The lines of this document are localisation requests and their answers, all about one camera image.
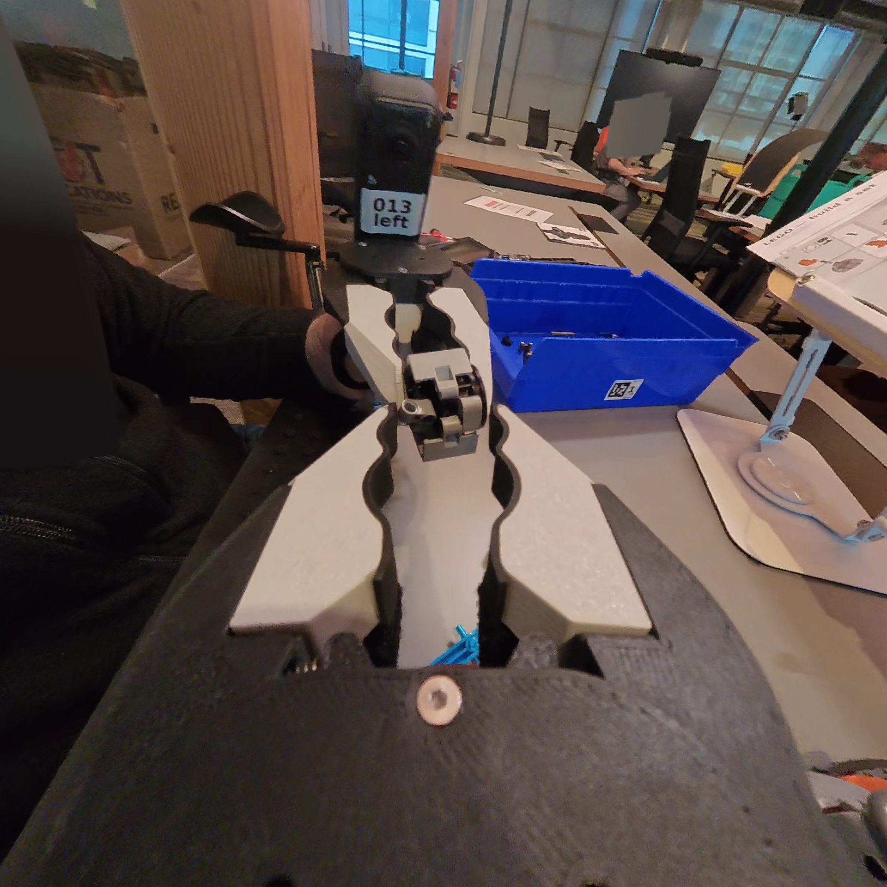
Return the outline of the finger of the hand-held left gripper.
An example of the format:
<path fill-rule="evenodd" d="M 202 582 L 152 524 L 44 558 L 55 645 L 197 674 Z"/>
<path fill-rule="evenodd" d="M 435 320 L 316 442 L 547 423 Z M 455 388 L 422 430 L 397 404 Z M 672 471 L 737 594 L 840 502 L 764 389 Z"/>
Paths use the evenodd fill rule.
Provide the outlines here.
<path fill-rule="evenodd" d="M 490 330 L 462 288 L 439 287 L 426 296 L 419 326 L 419 352 L 462 348 L 482 381 L 486 404 L 492 402 Z"/>
<path fill-rule="evenodd" d="M 369 284 L 346 285 L 348 322 L 343 328 L 352 361 L 382 405 L 400 409 L 407 397 L 405 360 L 389 315 L 395 297 Z"/>

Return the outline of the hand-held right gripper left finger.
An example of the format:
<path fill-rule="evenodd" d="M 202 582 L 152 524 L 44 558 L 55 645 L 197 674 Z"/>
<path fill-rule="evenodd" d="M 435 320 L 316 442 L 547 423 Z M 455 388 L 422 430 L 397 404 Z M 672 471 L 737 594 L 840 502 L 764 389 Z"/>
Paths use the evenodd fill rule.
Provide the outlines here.
<path fill-rule="evenodd" d="M 397 665 L 403 593 L 383 515 L 397 428 L 394 406 L 376 409 L 289 483 L 230 631 L 291 630 L 316 651 L 350 633 L 375 665 Z"/>

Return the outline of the grey black wheel Lego assembly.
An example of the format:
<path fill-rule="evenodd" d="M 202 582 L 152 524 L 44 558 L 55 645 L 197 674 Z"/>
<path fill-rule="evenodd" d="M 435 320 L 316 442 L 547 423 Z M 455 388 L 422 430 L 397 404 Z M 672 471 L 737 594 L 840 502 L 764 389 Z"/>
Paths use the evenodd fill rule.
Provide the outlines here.
<path fill-rule="evenodd" d="M 454 397 L 458 391 L 455 376 L 458 373 L 470 372 L 472 364 L 464 349 L 449 349 L 413 353 L 406 359 L 406 368 L 410 368 L 413 371 L 414 378 L 417 381 L 432 380 L 436 382 L 440 394 L 447 398 Z M 398 419 L 401 424 L 411 429 L 410 420 L 419 418 L 424 413 L 425 410 L 407 395 L 400 409 L 398 409 Z M 475 454 L 479 442 L 479 434 L 486 421 L 475 435 L 464 436 L 459 443 L 451 444 L 449 447 L 441 441 L 433 441 L 425 444 L 422 448 L 417 447 L 421 459 L 424 462 L 433 462 Z"/>

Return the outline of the black wheel hub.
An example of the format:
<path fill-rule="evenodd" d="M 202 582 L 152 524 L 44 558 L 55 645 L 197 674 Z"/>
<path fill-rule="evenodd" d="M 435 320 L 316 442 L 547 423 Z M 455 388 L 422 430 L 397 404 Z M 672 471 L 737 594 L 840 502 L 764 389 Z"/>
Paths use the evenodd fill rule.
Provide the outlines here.
<path fill-rule="evenodd" d="M 444 398 L 436 382 L 417 381 L 413 371 L 405 369 L 405 392 L 425 410 L 421 417 L 409 422 L 418 448 L 433 441 L 441 441 L 447 447 L 457 444 L 462 437 L 475 435 L 486 421 L 487 398 L 476 368 L 458 373 L 454 381 L 458 386 L 456 395 Z"/>

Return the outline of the person's left hand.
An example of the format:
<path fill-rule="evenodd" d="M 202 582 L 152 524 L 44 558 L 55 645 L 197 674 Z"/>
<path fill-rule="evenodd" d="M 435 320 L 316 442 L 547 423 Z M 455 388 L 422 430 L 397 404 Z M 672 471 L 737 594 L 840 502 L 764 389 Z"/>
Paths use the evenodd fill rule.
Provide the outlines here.
<path fill-rule="evenodd" d="M 374 395 L 351 356 L 341 322 L 330 314 L 316 316 L 306 333 L 305 355 L 320 387 L 356 403 L 371 403 Z"/>

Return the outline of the black monitor screen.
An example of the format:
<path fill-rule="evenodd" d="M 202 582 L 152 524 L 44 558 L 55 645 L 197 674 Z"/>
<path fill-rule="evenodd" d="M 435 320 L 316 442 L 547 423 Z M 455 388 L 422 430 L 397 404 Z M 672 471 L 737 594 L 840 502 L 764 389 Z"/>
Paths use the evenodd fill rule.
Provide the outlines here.
<path fill-rule="evenodd" d="M 661 135 L 662 142 L 691 137 L 721 72 L 682 60 L 621 50 L 595 121 L 598 129 L 616 115 Z"/>
<path fill-rule="evenodd" d="M 354 175 L 354 120 L 363 74 L 359 57 L 312 50 L 319 174 L 322 179 Z"/>

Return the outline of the grey office desk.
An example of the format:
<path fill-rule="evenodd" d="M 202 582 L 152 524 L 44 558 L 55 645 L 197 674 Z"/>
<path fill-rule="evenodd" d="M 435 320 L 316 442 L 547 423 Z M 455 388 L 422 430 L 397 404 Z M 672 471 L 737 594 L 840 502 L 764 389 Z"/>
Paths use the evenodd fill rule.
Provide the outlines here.
<path fill-rule="evenodd" d="M 607 185 L 573 161 L 551 166 L 539 152 L 520 146 L 488 146 L 468 139 L 443 136 L 437 162 L 469 172 L 504 176 L 585 194 L 603 194 Z"/>

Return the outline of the printed paper sheet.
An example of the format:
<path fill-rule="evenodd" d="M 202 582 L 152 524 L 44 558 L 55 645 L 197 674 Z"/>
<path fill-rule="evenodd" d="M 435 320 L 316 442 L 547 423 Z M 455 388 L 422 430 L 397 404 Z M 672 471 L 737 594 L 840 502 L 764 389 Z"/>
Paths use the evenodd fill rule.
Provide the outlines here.
<path fill-rule="evenodd" d="M 537 223 L 538 229 L 548 242 L 583 249 L 605 249 L 598 237 L 588 229 L 545 222 Z"/>
<path fill-rule="evenodd" d="M 480 195 L 467 200 L 464 205 L 496 215 L 528 221 L 534 225 L 546 224 L 553 215 L 551 211 L 503 200 L 492 194 Z"/>

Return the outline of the light blue plastic tool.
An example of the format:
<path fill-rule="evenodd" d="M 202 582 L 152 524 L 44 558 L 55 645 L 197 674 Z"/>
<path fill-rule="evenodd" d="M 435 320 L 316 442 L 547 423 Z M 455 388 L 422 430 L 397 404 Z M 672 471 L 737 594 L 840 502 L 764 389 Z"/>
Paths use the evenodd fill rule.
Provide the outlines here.
<path fill-rule="evenodd" d="M 465 666 L 476 668 L 480 666 L 480 643 L 477 629 L 467 631 L 462 625 L 457 625 L 455 631 L 458 635 L 455 642 L 431 661 L 430 666 Z"/>

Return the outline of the blue plastic bin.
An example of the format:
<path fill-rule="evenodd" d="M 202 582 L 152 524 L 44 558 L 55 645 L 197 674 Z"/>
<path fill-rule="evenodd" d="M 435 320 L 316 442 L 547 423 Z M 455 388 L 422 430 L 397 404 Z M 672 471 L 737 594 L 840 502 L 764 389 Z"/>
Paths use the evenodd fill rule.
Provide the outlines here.
<path fill-rule="evenodd" d="M 689 405 L 755 335 L 652 272 L 480 259 L 496 397 L 515 413 Z M 500 340 L 535 341 L 514 359 Z"/>

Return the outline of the cardboard box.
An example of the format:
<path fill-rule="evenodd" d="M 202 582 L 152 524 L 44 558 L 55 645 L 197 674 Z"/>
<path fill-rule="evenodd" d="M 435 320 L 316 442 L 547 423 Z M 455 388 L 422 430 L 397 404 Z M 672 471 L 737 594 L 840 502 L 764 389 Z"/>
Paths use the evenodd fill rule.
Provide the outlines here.
<path fill-rule="evenodd" d="M 150 258 L 191 250 L 168 152 L 139 63 L 14 41 L 79 226 L 131 228 Z"/>

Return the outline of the round wooden board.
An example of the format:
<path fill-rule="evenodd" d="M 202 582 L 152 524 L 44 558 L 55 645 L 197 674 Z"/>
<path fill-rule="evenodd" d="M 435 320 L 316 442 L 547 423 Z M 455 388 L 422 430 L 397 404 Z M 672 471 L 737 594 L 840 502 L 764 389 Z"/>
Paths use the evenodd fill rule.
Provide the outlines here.
<path fill-rule="evenodd" d="M 815 274 L 806 273 L 800 278 L 779 268 L 772 268 L 766 283 L 768 295 L 778 304 L 793 308 L 793 295 L 799 286 L 805 286 L 815 279 Z"/>

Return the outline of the grey orange toy robot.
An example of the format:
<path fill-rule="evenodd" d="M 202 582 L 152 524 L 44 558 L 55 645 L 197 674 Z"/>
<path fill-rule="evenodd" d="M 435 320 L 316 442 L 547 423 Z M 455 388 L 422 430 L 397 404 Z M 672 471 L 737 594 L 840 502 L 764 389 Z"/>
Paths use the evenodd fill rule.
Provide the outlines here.
<path fill-rule="evenodd" d="M 886 762 L 837 762 L 825 752 L 804 755 L 808 780 L 844 849 L 854 885 L 886 884 Z"/>

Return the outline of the black metal pole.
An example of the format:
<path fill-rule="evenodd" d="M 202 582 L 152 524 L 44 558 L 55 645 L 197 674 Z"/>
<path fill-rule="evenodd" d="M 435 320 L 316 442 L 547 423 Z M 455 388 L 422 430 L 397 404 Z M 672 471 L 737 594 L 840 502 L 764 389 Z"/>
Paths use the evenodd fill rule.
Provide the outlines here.
<path fill-rule="evenodd" d="M 886 50 L 852 97 L 835 126 L 822 143 L 815 157 L 773 217 L 769 232 L 803 216 L 819 195 L 830 176 L 859 138 L 886 96 Z"/>

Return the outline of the wooden post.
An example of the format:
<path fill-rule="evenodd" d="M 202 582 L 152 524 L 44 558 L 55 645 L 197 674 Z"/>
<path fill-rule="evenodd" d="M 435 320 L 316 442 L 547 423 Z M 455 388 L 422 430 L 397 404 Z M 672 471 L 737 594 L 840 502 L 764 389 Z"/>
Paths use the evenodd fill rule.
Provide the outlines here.
<path fill-rule="evenodd" d="M 127 1 L 182 212 L 244 191 L 324 241 L 308 2 Z"/>

